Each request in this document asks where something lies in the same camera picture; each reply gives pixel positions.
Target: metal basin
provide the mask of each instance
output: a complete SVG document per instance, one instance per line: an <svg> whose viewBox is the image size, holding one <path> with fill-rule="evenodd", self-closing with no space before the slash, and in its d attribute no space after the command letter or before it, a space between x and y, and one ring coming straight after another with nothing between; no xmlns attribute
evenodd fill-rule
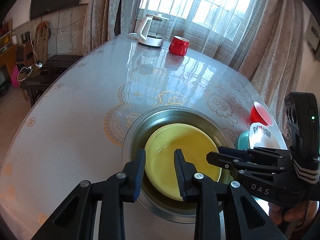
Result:
<svg viewBox="0 0 320 240"><path fill-rule="evenodd" d="M144 148L149 137L160 127L171 123L185 123L205 132L219 146L234 148L224 130L206 115L190 108L163 106L141 115L130 127L123 144L123 166L133 160L138 148ZM231 180L228 170L222 169L219 182ZM144 174L140 202L157 216L177 223L195 223L196 205L173 200L161 194Z"/></svg>

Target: window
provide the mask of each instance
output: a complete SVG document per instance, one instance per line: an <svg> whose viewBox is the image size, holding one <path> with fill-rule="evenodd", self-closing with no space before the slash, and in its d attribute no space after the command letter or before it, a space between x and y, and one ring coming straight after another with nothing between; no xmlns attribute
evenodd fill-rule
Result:
<svg viewBox="0 0 320 240"><path fill-rule="evenodd" d="M252 0L141 0L140 9L180 17L233 41Z"/></svg>

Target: floral pattern bowl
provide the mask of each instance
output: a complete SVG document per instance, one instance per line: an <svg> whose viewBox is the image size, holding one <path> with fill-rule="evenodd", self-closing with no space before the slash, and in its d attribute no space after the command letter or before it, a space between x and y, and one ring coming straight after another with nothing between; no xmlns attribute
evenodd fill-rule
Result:
<svg viewBox="0 0 320 240"><path fill-rule="evenodd" d="M251 149L254 147L281 149L274 134L272 134L265 125L259 122L255 122L250 126L249 145Z"/></svg>

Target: beige curtain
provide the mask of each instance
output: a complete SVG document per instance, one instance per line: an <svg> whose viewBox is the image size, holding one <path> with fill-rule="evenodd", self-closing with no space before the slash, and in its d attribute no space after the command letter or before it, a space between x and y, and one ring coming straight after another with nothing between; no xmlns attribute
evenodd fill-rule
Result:
<svg viewBox="0 0 320 240"><path fill-rule="evenodd" d="M267 0L260 25L239 72L246 76L273 114L281 132L284 98L295 91L303 46L302 0Z"/></svg>
<svg viewBox="0 0 320 240"><path fill-rule="evenodd" d="M90 0L84 21L84 55L120 33L132 32L138 1Z"/></svg>

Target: human hand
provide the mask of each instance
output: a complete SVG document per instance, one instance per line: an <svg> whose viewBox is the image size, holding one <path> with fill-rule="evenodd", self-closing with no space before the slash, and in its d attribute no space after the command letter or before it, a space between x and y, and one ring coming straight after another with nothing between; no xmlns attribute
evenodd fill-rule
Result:
<svg viewBox="0 0 320 240"><path fill-rule="evenodd" d="M280 225L283 220L286 222L293 222L293 221L299 220L298 226L303 223L304 215L306 212L307 201L299 203L294 208L289 209L284 214L283 217L282 217L281 207L271 203L269 203L268 205L269 205L269 217L277 226ZM310 201L306 223L302 227L297 228L295 231L299 231L309 226L315 219L316 214L318 212L318 208L319 208L318 201Z"/></svg>

